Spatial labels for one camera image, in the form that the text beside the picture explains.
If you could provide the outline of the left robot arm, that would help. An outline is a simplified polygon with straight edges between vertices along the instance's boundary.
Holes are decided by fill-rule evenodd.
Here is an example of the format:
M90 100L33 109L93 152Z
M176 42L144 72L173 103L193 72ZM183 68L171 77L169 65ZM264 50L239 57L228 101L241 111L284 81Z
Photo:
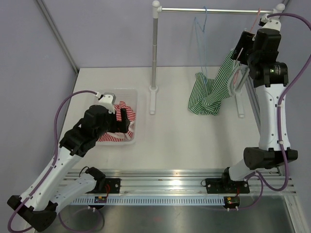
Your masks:
M95 147L105 133L126 133L130 125L125 108L108 110L92 105L73 128L64 134L55 157L36 181L21 195L12 195L7 204L14 214L22 217L38 232L46 230L57 215L73 200L84 193L108 190L105 174L95 167L88 168L72 184L58 190L58 186L85 155Z

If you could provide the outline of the blue wire hanger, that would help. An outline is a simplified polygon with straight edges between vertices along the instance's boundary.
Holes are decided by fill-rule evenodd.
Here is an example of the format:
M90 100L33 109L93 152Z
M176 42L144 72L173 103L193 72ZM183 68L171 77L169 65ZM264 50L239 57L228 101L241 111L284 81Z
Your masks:
M204 6L205 20L203 25L200 24L197 17L194 18L194 29L198 49L199 65L202 74L207 78L207 8Z

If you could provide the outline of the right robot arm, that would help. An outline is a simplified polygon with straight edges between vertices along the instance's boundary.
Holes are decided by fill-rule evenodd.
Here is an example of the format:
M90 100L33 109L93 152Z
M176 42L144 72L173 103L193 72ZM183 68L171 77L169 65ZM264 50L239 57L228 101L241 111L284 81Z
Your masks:
M287 136L285 90L289 78L287 65L276 60L280 41L281 34L275 29L259 29L256 34L242 32L231 56L247 66L253 80L259 102L260 138L258 147L245 148L243 159L224 170L220 185L225 192L232 192L252 175L261 178L260 168L284 166L284 184L273 188L282 191L288 184L289 162L298 158Z

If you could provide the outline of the green striped tank top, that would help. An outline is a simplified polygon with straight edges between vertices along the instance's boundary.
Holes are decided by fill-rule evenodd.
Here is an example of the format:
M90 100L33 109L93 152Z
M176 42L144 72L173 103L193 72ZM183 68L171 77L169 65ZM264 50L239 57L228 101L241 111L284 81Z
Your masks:
M240 70L240 62L231 59L231 49L221 64L215 78L206 77L204 73L195 74L195 83L188 101L188 110L196 115L219 114L222 101L231 97L232 82Z

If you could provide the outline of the pink wire hanger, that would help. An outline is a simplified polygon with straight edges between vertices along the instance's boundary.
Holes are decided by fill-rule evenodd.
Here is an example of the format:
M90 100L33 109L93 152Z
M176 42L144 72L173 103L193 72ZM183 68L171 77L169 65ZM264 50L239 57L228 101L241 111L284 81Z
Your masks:
M258 18L259 18L260 12L261 12L261 8L258 9L257 16L256 16L256 18L255 18L255 20L254 20L254 22L253 22L253 25L252 25L252 27L250 28L250 30L244 29L245 31L247 31L247 32L249 32L249 33L252 32L252 30L253 30L253 28L254 28L254 26L255 26L255 23L256 23L256 21L257 21ZM235 60L234 65L237 65L237 64L239 63L238 59L240 58L242 52L243 52L243 48L240 50L240 52L239 52L239 54L238 54L238 56L237 56L237 59ZM237 81L237 79L238 79L239 71L240 71L240 70L238 69L238 70L234 73L233 84L235 84L236 81Z

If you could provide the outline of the red striped tank top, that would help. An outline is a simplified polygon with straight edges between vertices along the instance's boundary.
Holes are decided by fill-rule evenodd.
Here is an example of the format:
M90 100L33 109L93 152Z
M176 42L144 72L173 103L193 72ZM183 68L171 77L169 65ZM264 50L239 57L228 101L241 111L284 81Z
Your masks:
M115 125L111 130L99 137L97 141L99 144L120 144L130 142L134 138L134 127L137 118L135 110L122 100L114 105L114 109Z

